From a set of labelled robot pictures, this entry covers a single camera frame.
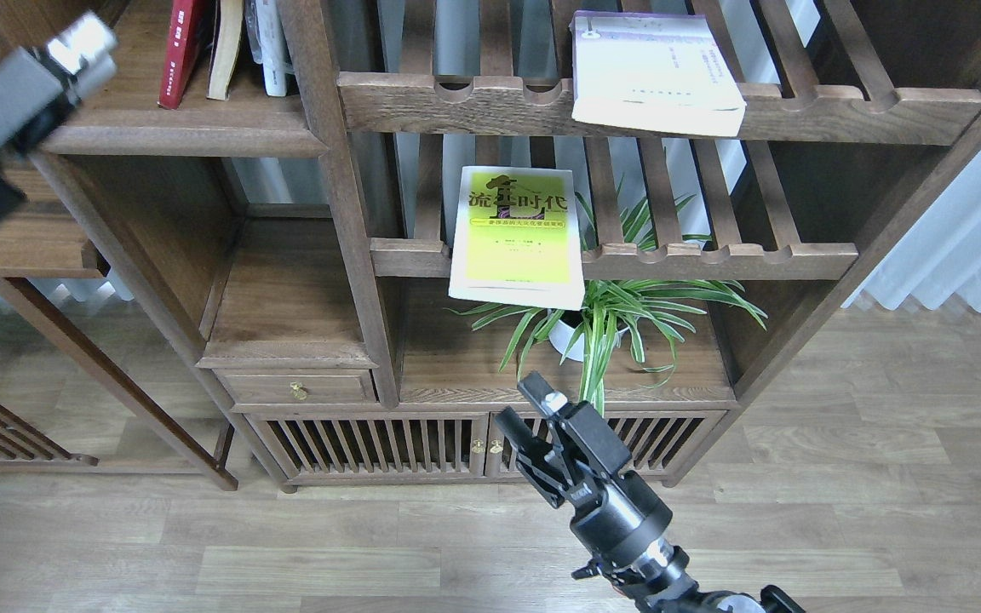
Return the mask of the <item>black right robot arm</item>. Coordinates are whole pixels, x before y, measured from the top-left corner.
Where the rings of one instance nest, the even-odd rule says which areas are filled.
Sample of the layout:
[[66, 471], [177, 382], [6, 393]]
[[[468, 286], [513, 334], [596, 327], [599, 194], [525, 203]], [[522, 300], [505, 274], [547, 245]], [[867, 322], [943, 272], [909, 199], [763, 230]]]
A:
[[588, 401], [572, 403], [531, 372], [518, 384], [548, 423], [542, 441], [517, 412], [495, 422], [513, 446], [520, 471], [553, 507], [570, 503], [570, 529], [591, 559], [573, 578], [603, 576], [642, 612], [798, 612], [800, 605], [770, 585], [759, 598], [702, 591], [688, 574], [689, 556], [666, 539], [671, 509], [627, 469], [630, 451]]

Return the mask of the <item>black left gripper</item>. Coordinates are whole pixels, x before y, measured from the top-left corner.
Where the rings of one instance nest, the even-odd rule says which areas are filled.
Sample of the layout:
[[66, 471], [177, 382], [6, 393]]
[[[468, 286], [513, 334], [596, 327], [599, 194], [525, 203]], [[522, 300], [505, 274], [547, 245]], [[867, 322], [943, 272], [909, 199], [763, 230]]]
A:
[[[35, 150], [116, 74], [117, 36], [94, 12], [42, 47], [16, 48], [0, 63], [0, 150]], [[0, 175], [0, 222], [25, 202]]]

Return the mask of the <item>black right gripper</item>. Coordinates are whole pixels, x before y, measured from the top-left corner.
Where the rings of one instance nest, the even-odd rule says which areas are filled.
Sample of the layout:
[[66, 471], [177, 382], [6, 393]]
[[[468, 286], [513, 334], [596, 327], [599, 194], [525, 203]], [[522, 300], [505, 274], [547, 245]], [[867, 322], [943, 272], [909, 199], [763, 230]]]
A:
[[552, 442], [538, 436], [513, 407], [495, 423], [513, 449], [513, 464], [553, 508], [575, 506], [570, 530], [589, 551], [571, 575], [610, 583], [685, 583], [686, 554], [666, 539], [673, 518], [665, 501], [634, 471], [620, 473], [630, 451], [588, 401], [572, 403], [541, 374], [519, 392], [542, 414]]

